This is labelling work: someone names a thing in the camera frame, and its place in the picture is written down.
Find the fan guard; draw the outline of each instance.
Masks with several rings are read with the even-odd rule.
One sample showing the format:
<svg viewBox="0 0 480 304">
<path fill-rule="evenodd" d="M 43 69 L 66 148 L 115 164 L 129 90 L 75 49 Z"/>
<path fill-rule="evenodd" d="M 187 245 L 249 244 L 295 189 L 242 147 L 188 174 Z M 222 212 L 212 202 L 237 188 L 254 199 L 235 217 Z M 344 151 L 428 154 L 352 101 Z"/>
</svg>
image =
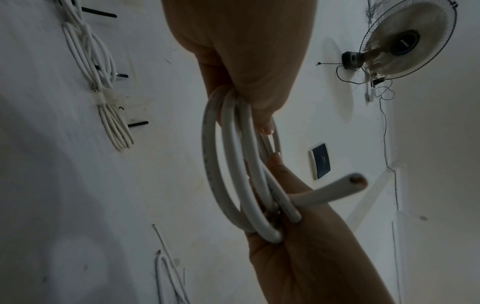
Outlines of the fan guard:
<svg viewBox="0 0 480 304">
<path fill-rule="evenodd" d="M 361 68 L 373 78 L 409 75 L 432 61 L 457 25 L 451 0 L 404 0 L 370 27 L 360 47 Z"/>
</svg>

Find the electric fan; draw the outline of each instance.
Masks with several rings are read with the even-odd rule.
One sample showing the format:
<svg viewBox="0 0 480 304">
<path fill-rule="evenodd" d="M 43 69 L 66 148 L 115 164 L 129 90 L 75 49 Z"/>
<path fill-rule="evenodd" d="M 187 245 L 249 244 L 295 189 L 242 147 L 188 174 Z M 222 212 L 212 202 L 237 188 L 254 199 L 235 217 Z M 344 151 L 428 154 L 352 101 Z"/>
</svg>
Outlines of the electric fan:
<svg viewBox="0 0 480 304">
<path fill-rule="evenodd" d="M 458 4 L 451 0 L 404 0 L 370 27 L 360 52 L 345 52 L 346 69 L 363 69 L 372 78 L 396 79 L 432 61 L 457 24 Z"/>
</svg>

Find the white cable bundle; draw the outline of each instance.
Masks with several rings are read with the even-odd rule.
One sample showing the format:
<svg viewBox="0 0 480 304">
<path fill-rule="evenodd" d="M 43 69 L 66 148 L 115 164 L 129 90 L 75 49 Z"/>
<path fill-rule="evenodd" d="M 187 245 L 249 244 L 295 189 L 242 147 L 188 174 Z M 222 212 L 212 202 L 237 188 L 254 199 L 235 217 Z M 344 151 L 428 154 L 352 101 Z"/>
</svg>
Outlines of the white cable bundle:
<svg viewBox="0 0 480 304">
<path fill-rule="evenodd" d="M 63 33 L 81 72 L 90 81 L 93 89 L 100 93 L 101 105 L 98 106 L 98 111 L 108 137 L 117 150 L 130 148 L 134 140 L 127 123 L 115 106 L 107 104 L 102 93 L 104 89 L 111 89 L 117 78 L 112 55 L 84 21 L 80 0 L 76 0 L 75 7 L 71 0 L 60 2 L 69 21 L 64 23 Z"/>
<path fill-rule="evenodd" d="M 240 212 L 232 202 L 220 173 L 215 138 L 220 108 L 226 162 L 244 213 Z M 278 134 L 275 133 L 275 148 L 279 149 L 280 142 Z M 212 93 L 207 103 L 203 116 L 202 149 L 210 188 L 225 216 L 238 228 L 247 232 L 257 232 L 272 243 L 281 242 L 283 236 L 267 220 L 268 215 L 283 212 L 292 223 L 298 223 L 302 216 L 297 206 L 325 204 L 362 191 L 368 185 L 361 174 L 350 174 L 324 188 L 303 194 L 287 195 L 260 160 L 250 105 L 245 103 L 231 87 L 218 88 Z M 250 186 L 245 161 L 260 202 L 255 199 Z M 265 208 L 267 216 L 262 212 L 259 203 Z"/>
</svg>

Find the wall-mounted fan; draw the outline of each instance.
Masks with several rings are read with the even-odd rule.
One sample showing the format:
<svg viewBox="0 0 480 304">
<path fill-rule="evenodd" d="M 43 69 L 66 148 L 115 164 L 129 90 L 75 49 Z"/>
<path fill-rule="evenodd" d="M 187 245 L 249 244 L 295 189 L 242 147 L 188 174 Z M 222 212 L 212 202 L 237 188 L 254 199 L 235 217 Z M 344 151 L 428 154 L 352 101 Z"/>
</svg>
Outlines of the wall-mounted fan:
<svg viewBox="0 0 480 304">
<path fill-rule="evenodd" d="M 404 0 L 368 30 L 360 52 L 346 52 L 346 69 L 362 68 L 372 78 L 411 74 L 435 58 L 457 24 L 458 4 L 451 0 Z"/>
</svg>

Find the small rectangular box on wall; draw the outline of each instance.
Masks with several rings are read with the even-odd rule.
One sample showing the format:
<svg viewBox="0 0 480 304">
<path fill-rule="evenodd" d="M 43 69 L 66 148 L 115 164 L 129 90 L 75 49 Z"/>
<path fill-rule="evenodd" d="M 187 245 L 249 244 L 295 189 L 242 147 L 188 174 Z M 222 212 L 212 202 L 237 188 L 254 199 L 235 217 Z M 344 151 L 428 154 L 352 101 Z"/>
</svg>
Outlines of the small rectangular box on wall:
<svg viewBox="0 0 480 304">
<path fill-rule="evenodd" d="M 308 152 L 313 172 L 313 179 L 318 180 L 330 172 L 330 159 L 327 145 L 322 144 Z"/>
</svg>

